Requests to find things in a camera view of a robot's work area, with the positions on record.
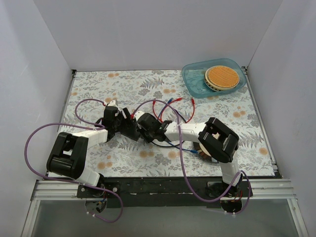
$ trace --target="table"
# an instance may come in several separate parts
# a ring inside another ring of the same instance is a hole
[[[168,101],[180,97],[183,99],[173,106],[189,119],[193,111],[191,95],[180,70],[77,72],[63,122],[85,125],[76,118],[74,110],[79,101],[87,98],[106,102],[116,99],[120,107],[132,112],[146,100]],[[217,117],[239,135],[240,169],[250,176],[274,176],[271,156],[247,85],[228,95],[195,99],[195,104],[191,122],[206,122],[210,117]],[[162,107],[157,103],[155,110],[159,112]],[[89,101],[79,107],[79,114],[85,120],[96,122],[103,116],[103,110],[101,103]],[[152,103],[141,110],[152,113]],[[174,118],[170,109],[163,114],[164,120]],[[78,132],[80,129],[63,126],[60,131]],[[192,149],[193,145],[185,142],[183,147]],[[190,152],[184,152],[184,163],[188,176],[222,175],[219,164],[204,161]],[[120,134],[91,148],[86,165],[107,177],[183,176],[178,149],[156,147],[141,139],[136,142]]]

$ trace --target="plastic container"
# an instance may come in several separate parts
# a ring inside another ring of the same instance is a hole
[[[209,88],[204,81],[204,75],[207,69],[214,66],[226,66],[235,70],[239,76],[239,83],[237,84],[237,86],[233,89],[223,91],[214,91],[211,88]],[[189,93],[195,98],[205,98],[215,95],[226,95],[246,85],[246,77],[243,74],[241,68],[235,61],[228,58],[221,58],[188,64],[182,69],[182,78],[189,90]]]

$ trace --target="gray wall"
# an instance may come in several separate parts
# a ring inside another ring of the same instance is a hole
[[[316,235],[316,0],[284,0],[250,65],[279,169],[291,178],[310,236]]]
[[[282,0],[35,0],[72,69],[247,66]]]
[[[35,180],[23,151],[40,125],[58,121],[71,71],[32,0],[0,0],[0,236],[20,236]],[[45,172],[57,128],[31,142],[31,165]]]

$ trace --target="gray floor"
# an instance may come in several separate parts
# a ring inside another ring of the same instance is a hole
[[[118,209],[103,216],[115,217]],[[203,207],[129,207],[113,224],[87,215],[84,201],[42,201],[34,237],[296,237],[286,200],[251,200],[236,218]]]

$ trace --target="blue cable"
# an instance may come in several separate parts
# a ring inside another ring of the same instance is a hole
[[[171,98],[170,100],[168,100],[167,104],[170,104],[172,102],[173,98]],[[163,107],[163,109],[160,111],[159,115],[158,115],[158,118],[160,117],[162,111],[167,107],[167,105],[165,105]],[[176,147],[174,144],[172,144],[171,142],[167,142],[169,145],[172,145],[173,147],[177,148],[177,149],[180,149],[179,147]],[[196,150],[188,150],[188,149],[184,149],[182,148],[183,151],[186,151],[186,152],[191,152],[193,154],[198,154],[198,151]]]

